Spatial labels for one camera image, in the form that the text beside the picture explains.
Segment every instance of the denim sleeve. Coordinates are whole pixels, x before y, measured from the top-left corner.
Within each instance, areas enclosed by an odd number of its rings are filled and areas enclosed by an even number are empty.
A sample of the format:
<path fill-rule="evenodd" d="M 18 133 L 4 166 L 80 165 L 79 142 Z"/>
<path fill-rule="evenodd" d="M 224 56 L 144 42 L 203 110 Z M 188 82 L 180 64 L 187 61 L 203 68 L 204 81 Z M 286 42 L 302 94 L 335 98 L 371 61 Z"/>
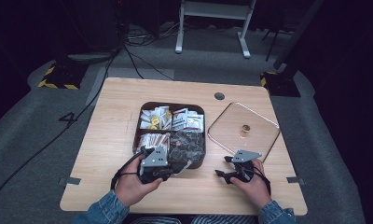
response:
<path fill-rule="evenodd" d="M 73 224 L 115 224 L 120 223 L 128 214 L 129 208 L 122 204 L 113 190 L 110 190 L 99 202 L 92 204 L 87 212 L 76 216 Z"/>
<path fill-rule="evenodd" d="M 293 213 L 285 213 L 285 211 L 280 207 L 280 205 L 277 204 L 276 201 L 271 201 L 261 208 L 259 211 L 259 219 L 264 224 L 296 223 Z"/>

